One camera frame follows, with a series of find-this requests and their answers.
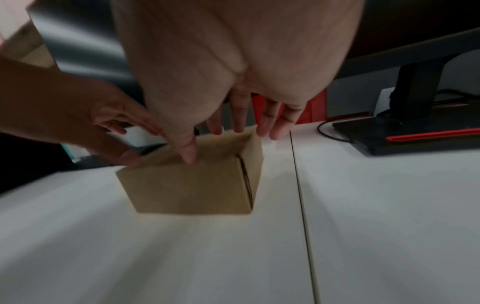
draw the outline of table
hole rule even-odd
[[[317,126],[292,141],[322,304],[478,303],[480,151],[373,158]]]
[[[314,302],[290,138],[263,141],[249,216],[137,214],[117,168],[0,198],[0,302]]]

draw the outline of white table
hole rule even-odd
[[[0,302],[312,304],[290,138],[264,154],[249,216],[137,214],[118,168],[1,197]]]
[[[480,151],[366,157],[292,131],[322,304],[479,303]]]

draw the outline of box side panel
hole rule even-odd
[[[246,171],[248,173],[248,180],[250,181],[250,187],[253,196],[253,202],[257,196],[257,190],[259,188],[260,176],[262,175],[262,165],[264,163],[264,151],[262,148],[262,140],[253,132],[245,145],[244,150],[241,152]]]
[[[234,157],[193,166],[142,167],[117,173],[135,209],[142,213],[248,214],[244,178]]]

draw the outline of open box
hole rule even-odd
[[[170,146],[146,156],[140,165],[117,172],[138,212],[171,214],[249,214],[257,194],[264,155],[249,129],[197,137],[198,160],[184,164]]]

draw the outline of red object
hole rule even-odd
[[[469,135],[480,135],[480,128],[388,136],[386,139],[391,142],[408,142],[408,141],[415,141],[415,140],[469,136]]]
[[[259,123],[264,112],[265,97],[258,95],[252,98],[253,110],[255,111],[256,123]],[[284,111],[284,105],[281,106],[280,113]],[[323,90],[320,94],[313,97],[306,105],[305,110],[301,114],[296,124],[307,124],[310,122],[323,121],[327,119],[327,93]]]

